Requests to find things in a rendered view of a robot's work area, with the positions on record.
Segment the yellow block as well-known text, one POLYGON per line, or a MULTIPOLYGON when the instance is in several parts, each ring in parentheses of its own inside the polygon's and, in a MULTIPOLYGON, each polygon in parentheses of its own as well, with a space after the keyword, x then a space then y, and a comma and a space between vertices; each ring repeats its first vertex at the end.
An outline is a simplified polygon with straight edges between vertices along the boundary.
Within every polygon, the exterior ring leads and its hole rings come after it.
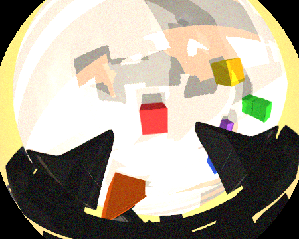
POLYGON ((230 58, 211 63, 216 85, 233 87, 245 81, 240 58, 230 58))

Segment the green block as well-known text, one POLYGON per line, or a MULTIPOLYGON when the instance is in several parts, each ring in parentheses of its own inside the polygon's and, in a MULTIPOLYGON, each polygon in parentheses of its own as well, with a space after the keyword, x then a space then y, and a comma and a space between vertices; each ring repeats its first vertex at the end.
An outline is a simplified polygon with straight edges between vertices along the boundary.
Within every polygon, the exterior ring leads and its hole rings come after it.
POLYGON ((266 98, 258 98, 253 104, 253 117, 263 123, 266 122, 271 117, 272 102, 266 98))
POLYGON ((251 94, 248 94, 247 96, 243 96, 242 98, 242 112, 245 112, 245 114, 250 115, 251 117, 253 117, 253 102, 256 101, 256 99, 258 99, 258 96, 253 96, 251 94))

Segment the blue block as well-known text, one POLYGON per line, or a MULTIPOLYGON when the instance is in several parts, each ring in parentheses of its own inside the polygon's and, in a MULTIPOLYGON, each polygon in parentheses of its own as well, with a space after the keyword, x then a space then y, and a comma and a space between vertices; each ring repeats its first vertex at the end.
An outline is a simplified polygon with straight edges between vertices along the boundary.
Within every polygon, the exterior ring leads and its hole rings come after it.
POLYGON ((211 159, 209 159, 209 157, 207 158, 208 165, 210 165, 211 170, 213 170, 214 175, 216 175, 217 171, 214 168, 213 163, 211 162, 211 159))

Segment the purple block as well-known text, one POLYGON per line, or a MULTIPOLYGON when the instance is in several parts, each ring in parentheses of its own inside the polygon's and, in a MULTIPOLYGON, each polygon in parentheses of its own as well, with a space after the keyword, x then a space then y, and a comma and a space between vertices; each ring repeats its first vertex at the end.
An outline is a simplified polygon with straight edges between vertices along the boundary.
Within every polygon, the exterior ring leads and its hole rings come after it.
POLYGON ((231 122, 229 119, 222 119, 219 127, 223 128, 223 129, 227 129, 229 131, 232 131, 234 124, 235 123, 231 122))

